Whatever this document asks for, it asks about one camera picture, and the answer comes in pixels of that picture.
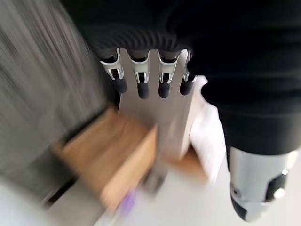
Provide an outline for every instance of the robotic hand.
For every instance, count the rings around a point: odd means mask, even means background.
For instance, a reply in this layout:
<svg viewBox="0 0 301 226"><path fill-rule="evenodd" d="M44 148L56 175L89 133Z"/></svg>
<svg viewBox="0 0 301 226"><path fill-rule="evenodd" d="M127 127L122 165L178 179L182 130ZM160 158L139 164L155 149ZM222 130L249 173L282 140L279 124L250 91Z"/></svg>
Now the robotic hand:
<svg viewBox="0 0 301 226"><path fill-rule="evenodd" d="M126 83L118 48L127 49L132 59L141 98L149 92L149 49L160 52L163 98L177 53L189 49L181 93L188 93L196 75L206 76L201 92L219 111L235 211L253 221L285 194L301 144L300 1L62 3L120 93Z"/></svg>

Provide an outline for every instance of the wooden panel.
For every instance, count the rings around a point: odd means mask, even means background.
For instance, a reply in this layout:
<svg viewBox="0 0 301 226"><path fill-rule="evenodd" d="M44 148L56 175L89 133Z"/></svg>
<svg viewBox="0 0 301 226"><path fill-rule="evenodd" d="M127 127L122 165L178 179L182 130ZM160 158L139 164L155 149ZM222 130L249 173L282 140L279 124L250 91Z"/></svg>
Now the wooden panel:
<svg viewBox="0 0 301 226"><path fill-rule="evenodd" d="M153 165L157 127L109 109L55 153L95 191L110 210L134 189Z"/></svg>
<svg viewBox="0 0 301 226"><path fill-rule="evenodd" d="M155 161L157 146L155 126L135 149L101 193L101 200L114 211L126 194L134 190Z"/></svg>

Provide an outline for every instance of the black sleeve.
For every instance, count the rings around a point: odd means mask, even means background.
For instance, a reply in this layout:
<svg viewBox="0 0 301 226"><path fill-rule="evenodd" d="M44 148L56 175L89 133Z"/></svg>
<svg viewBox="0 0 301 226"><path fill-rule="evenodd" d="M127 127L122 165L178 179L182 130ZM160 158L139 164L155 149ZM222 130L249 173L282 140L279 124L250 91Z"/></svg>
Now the black sleeve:
<svg viewBox="0 0 301 226"><path fill-rule="evenodd" d="M282 154L301 144L301 1L62 0L94 53L189 48L226 145Z"/></svg>
<svg viewBox="0 0 301 226"><path fill-rule="evenodd" d="M193 14L189 71L218 107L226 144L282 154L301 144L301 1L207 1Z"/></svg>

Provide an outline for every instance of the gray curtain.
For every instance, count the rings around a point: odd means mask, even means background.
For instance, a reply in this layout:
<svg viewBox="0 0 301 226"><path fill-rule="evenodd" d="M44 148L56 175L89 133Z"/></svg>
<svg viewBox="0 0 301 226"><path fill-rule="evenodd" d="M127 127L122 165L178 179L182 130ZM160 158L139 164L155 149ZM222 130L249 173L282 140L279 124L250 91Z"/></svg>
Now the gray curtain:
<svg viewBox="0 0 301 226"><path fill-rule="evenodd" d="M105 108L105 82L59 1L1 0L0 174L56 192L71 174L48 148Z"/></svg>

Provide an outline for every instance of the purple object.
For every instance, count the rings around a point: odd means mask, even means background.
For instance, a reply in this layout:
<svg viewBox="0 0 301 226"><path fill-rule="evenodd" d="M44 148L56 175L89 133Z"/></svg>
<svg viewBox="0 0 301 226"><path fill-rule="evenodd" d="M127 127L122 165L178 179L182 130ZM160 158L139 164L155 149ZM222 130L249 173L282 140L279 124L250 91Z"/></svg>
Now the purple object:
<svg viewBox="0 0 301 226"><path fill-rule="evenodd" d="M136 202L136 192L135 191L129 192L119 206L120 213L123 216L127 215L135 205L135 202Z"/></svg>

